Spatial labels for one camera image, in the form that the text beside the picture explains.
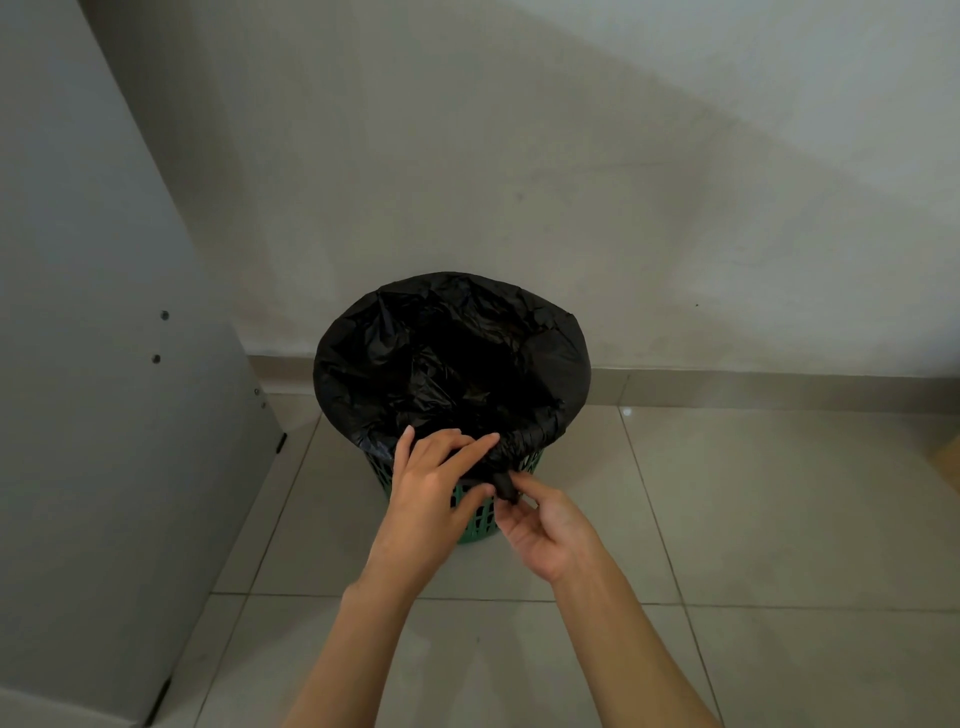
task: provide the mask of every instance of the plastic bag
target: plastic bag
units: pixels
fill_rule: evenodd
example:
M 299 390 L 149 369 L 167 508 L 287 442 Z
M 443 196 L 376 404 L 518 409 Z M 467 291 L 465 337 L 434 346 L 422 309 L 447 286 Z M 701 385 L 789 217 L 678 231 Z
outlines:
M 407 425 L 500 441 L 465 476 L 512 502 L 506 475 L 556 441 L 587 401 L 590 362 L 577 320 L 509 283 L 433 273 L 367 294 L 317 348 L 321 409 L 365 453 L 393 464 Z

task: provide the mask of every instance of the hand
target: hand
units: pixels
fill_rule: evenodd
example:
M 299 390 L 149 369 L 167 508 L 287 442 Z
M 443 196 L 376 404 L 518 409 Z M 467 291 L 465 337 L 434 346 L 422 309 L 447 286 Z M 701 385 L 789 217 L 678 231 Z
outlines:
M 517 505 L 498 498 L 496 524 L 526 567 L 555 585 L 596 549 L 600 538 L 566 493 L 549 488 L 529 473 L 510 473 L 516 489 L 537 502 Z
M 396 443 L 390 505 L 357 582 L 384 588 L 387 596 L 410 604 L 449 557 L 476 509 L 493 495 L 492 485 L 478 485 L 450 508 L 457 481 L 500 436 L 494 432 L 474 440 L 459 429 L 442 429 L 411 452 L 413 439 L 408 426 Z M 460 451 L 447 460 L 455 449 Z

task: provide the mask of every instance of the tile baseboard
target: tile baseboard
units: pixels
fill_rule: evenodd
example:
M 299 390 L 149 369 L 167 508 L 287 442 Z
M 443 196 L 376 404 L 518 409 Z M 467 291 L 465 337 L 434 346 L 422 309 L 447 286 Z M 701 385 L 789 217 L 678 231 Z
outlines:
M 313 394 L 313 360 L 251 356 L 268 394 Z M 960 377 L 594 369 L 588 404 L 960 414 Z

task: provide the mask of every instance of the white tile floor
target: white tile floor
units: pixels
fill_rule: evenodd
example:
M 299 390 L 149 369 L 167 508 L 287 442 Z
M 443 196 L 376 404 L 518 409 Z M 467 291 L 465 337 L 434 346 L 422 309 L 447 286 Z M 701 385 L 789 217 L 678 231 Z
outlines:
M 268 726 L 316 659 L 386 502 L 310 398 L 158 725 Z M 960 497 L 925 455 L 960 421 L 588 406 L 539 476 L 597 526 L 728 728 L 960 724 Z M 598 725 L 551 593 L 498 534 L 415 606 L 384 726 Z

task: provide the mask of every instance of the green plastic basket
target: green plastic basket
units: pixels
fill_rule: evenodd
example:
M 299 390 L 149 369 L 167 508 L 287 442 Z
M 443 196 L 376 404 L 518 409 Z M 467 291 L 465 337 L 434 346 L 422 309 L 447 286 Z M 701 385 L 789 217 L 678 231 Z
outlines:
M 532 455 L 528 455 L 523 458 L 523 462 L 520 463 L 520 469 L 526 471 L 527 473 L 532 473 L 537 469 L 537 465 L 540 462 L 540 456 L 543 455 L 543 450 L 537 450 Z M 367 461 L 370 463 L 373 468 L 373 472 L 376 473 L 376 479 L 380 481 L 380 485 L 383 488 L 383 492 L 386 494 L 387 499 L 390 498 L 390 491 L 393 488 L 394 483 L 394 468 L 392 463 L 384 463 L 380 460 L 377 460 L 375 457 L 367 455 Z M 464 496 L 464 489 L 460 483 L 457 483 L 456 487 L 453 489 L 453 495 L 450 496 L 450 507 L 456 507 L 457 503 L 460 502 L 460 499 Z M 474 541 L 480 541 L 490 536 L 496 530 L 496 519 L 493 517 L 493 498 L 487 498 L 483 501 L 483 505 L 477 508 L 473 518 L 470 519 L 470 523 L 467 524 L 467 530 L 464 531 L 464 535 L 460 537 L 460 544 L 472 544 Z

